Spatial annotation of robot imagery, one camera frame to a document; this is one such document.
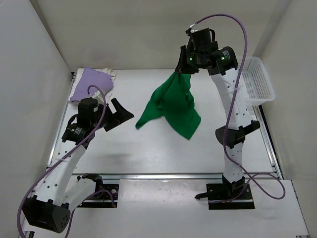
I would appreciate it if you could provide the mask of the green t-shirt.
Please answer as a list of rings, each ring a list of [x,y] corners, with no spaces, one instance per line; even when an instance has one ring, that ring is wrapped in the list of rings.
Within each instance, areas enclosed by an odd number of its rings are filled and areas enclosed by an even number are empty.
[[[152,93],[135,128],[140,129],[152,120],[165,118],[179,135],[191,139],[201,123],[201,117],[195,110],[190,80],[190,74],[174,72]]]

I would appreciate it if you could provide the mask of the purple t-shirt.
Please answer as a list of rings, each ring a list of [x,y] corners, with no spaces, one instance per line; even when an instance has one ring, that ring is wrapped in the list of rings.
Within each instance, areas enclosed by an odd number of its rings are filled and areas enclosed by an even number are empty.
[[[97,86],[98,75],[99,73],[96,69],[90,67],[79,68],[76,72],[69,101],[79,103],[82,99],[89,98],[90,93],[94,94],[98,89],[96,87],[90,87],[88,89],[88,87],[91,85]]]

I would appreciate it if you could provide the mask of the cream white t-shirt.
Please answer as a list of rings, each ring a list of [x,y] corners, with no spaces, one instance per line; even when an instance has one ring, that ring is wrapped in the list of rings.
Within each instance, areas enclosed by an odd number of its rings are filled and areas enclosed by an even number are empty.
[[[102,90],[105,95],[106,102],[108,102],[112,96],[112,89],[116,79],[115,72],[110,68],[96,69],[96,71],[99,73],[97,86]]]

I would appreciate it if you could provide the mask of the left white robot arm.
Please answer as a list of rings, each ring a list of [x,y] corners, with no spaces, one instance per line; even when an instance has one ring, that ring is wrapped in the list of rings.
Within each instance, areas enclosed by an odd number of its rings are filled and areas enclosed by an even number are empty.
[[[52,171],[41,179],[42,183],[34,195],[27,197],[22,203],[22,211],[30,225],[62,233],[75,208],[101,188],[101,176],[84,174],[70,190],[66,190],[72,173],[94,139],[95,132],[99,129],[110,131],[134,117],[116,98],[111,102],[116,110],[114,113],[108,105],[102,105],[93,98],[82,99],[78,104],[78,112],[69,119],[62,135]]]

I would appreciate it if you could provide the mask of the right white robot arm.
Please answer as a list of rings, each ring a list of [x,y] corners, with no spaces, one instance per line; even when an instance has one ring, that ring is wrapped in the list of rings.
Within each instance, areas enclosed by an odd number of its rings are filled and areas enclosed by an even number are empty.
[[[223,183],[238,188],[245,182],[242,165],[242,148],[247,134],[259,129],[247,108],[244,93],[239,86],[238,61],[231,47],[219,48],[215,32],[209,28],[187,30],[187,45],[181,47],[178,65],[179,74],[195,74],[206,69],[217,87],[229,122],[218,128],[215,135],[224,146],[225,168]]]

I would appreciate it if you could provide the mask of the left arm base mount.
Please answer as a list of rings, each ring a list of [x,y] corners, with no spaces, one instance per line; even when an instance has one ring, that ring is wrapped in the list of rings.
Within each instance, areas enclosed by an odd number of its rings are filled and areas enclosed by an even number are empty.
[[[119,184],[104,183],[102,176],[98,174],[84,174],[77,177],[77,181],[80,179],[90,179],[96,186],[94,195],[84,200],[79,208],[117,208]]]

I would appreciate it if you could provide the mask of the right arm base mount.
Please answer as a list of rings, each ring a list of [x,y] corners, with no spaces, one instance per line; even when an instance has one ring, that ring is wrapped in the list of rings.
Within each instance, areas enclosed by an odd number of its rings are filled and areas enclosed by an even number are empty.
[[[230,183],[222,176],[222,183],[206,184],[207,191],[197,194],[196,200],[208,199],[209,210],[253,210],[255,204],[245,176]]]

